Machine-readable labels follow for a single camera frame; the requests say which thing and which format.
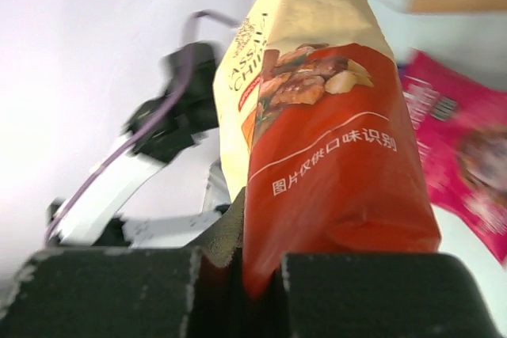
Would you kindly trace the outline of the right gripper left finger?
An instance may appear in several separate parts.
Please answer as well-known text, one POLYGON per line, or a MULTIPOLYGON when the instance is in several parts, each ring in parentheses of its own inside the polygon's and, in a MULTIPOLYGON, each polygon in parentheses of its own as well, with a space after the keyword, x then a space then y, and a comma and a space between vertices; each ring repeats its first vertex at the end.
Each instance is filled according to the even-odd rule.
POLYGON ((178 249, 51 247, 1 302, 4 337, 226 337, 245 196, 178 249))

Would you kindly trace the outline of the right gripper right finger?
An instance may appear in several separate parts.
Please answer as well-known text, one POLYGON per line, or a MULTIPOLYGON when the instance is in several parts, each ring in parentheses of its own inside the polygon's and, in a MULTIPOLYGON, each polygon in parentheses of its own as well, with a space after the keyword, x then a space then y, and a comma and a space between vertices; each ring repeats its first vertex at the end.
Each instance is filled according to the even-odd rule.
POLYGON ((469 271, 444 254, 288 254, 273 283, 282 337, 498 337, 469 271))

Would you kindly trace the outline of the orange beige cassava chips bag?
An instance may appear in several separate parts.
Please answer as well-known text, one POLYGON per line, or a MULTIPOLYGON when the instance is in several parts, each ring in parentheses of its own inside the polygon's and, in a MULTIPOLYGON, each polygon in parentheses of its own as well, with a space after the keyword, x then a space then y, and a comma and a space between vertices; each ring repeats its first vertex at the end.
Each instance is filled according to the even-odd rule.
POLYGON ((285 253, 432 253, 440 232, 392 50, 367 0, 257 0, 213 83, 242 277, 285 253))

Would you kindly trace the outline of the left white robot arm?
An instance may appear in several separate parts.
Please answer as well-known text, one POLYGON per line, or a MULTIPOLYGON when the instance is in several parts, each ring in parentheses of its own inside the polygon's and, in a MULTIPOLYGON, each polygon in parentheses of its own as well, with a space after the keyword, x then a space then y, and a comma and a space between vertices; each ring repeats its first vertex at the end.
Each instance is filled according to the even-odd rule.
POLYGON ((104 245, 117 238, 123 205, 184 150, 218 126, 212 83, 217 70, 209 42, 185 45, 162 59, 170 80, 160 95, 128 118, 109 155, 69 199, 48 208, 45 244, 104 245))

